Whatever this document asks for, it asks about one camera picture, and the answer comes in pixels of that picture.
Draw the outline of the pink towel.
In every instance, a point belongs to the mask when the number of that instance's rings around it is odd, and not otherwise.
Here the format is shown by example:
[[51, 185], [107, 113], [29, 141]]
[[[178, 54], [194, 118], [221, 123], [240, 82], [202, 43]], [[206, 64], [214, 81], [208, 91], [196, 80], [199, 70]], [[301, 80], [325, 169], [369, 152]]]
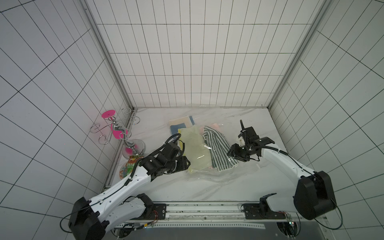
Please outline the pink towel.
[[220, 127], [220, 125], [217, 124], [217, 123], [211, 124], [210, 127], [211, 127], [212, 129], [215, 129], [216, 131], [218, 131], [218, 132], [220, 132], [220, 133], [223, 132], [222, 129], [221, 129], [221, 127]]

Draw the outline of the clear plastic vacuum bag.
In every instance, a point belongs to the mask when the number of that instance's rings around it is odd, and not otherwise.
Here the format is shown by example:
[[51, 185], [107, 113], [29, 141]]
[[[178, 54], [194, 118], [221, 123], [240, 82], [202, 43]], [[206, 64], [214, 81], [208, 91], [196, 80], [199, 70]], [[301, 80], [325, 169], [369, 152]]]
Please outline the clear plastic vacuum bag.
[[266, 109], [167, 109], [164, 116], [171, 133], [181, 134], [178, 143], [191, 163], [182, 174], [188, 182], [234, 181], [267, 165], [256, 155], [247, 163], [240, 161], [239, 154], [228, 156], [231, 149], [245, 146], [239, 135], [241, 123], [255, 128], [269, 124]]

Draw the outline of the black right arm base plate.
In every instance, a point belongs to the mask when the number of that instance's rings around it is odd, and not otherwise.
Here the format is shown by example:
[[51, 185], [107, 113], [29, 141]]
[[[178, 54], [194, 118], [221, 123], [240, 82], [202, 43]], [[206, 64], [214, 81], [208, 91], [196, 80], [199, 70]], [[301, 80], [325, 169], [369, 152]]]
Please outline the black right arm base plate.
[[256, 204], [242, 204], [240, 209], [245, 214], [246, 220], [284, 220], [286, 215], [282, 212], [273, 212], [267, 203], [267, 198], [276, 195], [268, 194], [260, 198]]

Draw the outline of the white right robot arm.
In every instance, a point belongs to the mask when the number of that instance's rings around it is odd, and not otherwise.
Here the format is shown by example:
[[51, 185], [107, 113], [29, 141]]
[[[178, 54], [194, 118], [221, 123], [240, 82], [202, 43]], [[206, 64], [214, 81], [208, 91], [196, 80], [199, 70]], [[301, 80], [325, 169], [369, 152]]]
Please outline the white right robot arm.
[[316, 172], [291, 157], [268, 137], [259, 137], [253, 127], [242, 127], [239, 142], [227, 155], [248, 162], [256, 155], [276, 166], [293, 184], [283, 192], [273, 191], [260, 198], [263, 212], [294, 212], [313, 220], [337, 208], [331, 177]]

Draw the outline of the blue and beige towel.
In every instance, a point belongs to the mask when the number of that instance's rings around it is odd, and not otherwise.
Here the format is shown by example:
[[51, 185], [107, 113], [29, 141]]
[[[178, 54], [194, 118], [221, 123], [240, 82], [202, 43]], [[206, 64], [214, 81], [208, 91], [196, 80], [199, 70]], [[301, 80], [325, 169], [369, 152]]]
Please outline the blue and beige towel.
[[195, 125], [195, 122], [192, 116], [185, 116], [179, 119], [169, 121], [170, 131], [172, 135], [177, 134], [179, 129], [191, 128], [193, 125]]

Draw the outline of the pale yellow towel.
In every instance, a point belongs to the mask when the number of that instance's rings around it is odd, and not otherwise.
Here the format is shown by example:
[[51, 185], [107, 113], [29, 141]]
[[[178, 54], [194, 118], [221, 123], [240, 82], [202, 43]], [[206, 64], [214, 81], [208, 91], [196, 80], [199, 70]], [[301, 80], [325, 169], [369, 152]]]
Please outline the pale yellow towel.
[[206, 172], [212, 167], [210, 147], [205, 143], [200, 127], [194, 125], [190, 128], [178, 129], [180, 140], [185, 143], [184, 156], [190, 162], [188, 171]]

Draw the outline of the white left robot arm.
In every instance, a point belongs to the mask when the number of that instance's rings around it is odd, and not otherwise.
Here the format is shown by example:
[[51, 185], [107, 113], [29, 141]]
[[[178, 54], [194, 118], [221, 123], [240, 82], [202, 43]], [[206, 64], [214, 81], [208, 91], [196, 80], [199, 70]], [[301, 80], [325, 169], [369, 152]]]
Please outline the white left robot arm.
[[106, 232], [129, 220], [156, 220], [160, 212], [153, 201], [139, 191], [154, 179], [187, 170], [191, 163], [184, 150], [167, 143], [159, 150], [136, 161], [124, 179], [86, 200], [74, 203], [68, 227], [76, 240], [101, 240]]

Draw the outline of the green white striped towel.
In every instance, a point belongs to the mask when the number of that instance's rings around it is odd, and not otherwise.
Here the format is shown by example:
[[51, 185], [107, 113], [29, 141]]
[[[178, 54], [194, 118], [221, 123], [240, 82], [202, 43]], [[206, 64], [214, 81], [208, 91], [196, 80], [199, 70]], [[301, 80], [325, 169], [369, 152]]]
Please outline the green white striped towel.
[[204, 126], [202, 136], [210, 150], [214, 169], [222, 172], [238, 166], [239, 161], [227, 155], [231, 146], [222, 133], [209, 126]]

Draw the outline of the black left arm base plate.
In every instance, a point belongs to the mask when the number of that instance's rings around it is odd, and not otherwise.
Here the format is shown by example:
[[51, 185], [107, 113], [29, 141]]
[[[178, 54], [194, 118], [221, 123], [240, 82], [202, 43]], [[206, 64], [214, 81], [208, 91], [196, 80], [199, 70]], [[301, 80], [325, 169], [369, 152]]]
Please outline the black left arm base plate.
[[[126, 207], [129, 214], [133, 215], [130, 220], [164, 220], [167, 212], [167, 205], [164, 203], [154, 203], [146, 194], [128, 197], [122, 205]], [[143, 208], [141, 215], [133, 213], [136, 206]]]

